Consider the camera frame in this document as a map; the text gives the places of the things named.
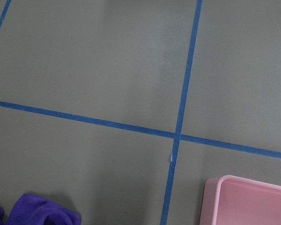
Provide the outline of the purple microfiber cloth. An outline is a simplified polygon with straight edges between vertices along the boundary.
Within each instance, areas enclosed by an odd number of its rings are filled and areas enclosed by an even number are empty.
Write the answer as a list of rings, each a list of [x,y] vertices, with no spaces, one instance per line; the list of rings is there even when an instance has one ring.
[[[14,204],[6,222],[0,207],[0,225],[80,225],[81,217],[59,204],[34,194],[24,194]]]

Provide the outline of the pink plastic bin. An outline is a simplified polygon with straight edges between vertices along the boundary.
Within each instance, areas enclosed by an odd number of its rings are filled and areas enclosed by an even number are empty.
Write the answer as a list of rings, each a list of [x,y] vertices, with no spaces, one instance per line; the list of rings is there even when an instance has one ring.
[[[204,186],[201,225],[281,225],[281,186],[226,175]]]

